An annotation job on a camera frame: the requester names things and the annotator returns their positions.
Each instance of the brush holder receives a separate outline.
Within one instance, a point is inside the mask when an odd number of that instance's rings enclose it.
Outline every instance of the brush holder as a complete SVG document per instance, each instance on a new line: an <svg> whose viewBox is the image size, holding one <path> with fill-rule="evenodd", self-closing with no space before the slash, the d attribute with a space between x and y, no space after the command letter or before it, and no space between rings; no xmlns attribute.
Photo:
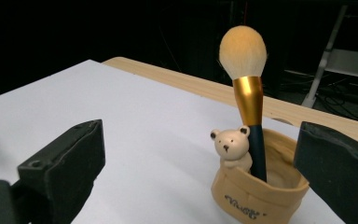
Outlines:
<svg viewBox="0 0 358 224"><path fill-rule="evenodd" d="M293 166L296 141L264 129L267 183L222 162L212 184L217 204L242 223L286 224L309 189Z"/></svg>

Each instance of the bear figurine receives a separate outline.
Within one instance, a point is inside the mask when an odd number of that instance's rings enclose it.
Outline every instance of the bear figurine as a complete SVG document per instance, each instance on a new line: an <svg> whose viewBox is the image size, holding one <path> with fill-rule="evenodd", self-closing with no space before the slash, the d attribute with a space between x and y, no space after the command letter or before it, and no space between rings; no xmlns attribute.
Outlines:
<svg viewBox="0 0 358 224"><path fill-rule="evenodd" d="M237 130L211 131L214 147L226 167L240 167L249 172L253 163L249 153L249 134L250 129L246 125L240 126Z"/></svg>

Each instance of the brush head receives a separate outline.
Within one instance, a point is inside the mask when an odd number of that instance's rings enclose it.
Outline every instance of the brush head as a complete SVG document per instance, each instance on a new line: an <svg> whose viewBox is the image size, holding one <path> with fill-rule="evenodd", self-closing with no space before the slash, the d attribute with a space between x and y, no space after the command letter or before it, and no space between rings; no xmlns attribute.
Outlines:
<svg viewBox="0 0 358 224"><path fill-rule="evenodd" d="M231 28L220 43L219 61L232 80L260 77L266 64L267 51L261 35L251 27Z"/></svg>

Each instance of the gold ferrule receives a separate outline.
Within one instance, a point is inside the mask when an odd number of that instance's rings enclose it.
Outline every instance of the gold ferrule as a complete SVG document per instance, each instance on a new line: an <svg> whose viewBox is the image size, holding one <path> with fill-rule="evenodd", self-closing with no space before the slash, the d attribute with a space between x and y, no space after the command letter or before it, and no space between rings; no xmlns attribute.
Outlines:
<svg viewBox="0 0 358 224"><path fill-rule="evenodd" d="M235 100L244 125L260 125L263 116L261 77L240 77L232 81Z"/></svg>

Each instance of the black brush handle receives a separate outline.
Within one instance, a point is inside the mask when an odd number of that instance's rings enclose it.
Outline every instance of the black brush handle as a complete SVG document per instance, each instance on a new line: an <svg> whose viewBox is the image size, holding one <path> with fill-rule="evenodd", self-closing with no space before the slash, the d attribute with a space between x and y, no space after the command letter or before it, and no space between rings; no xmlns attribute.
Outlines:
<svg viewBox="0 0 358 224"><path fill-rule="evenodd" d="M251 174L267 182L266 151L264 149L263 128L260 125L249 126L249 153L252 156L253 164Z"/></svg>

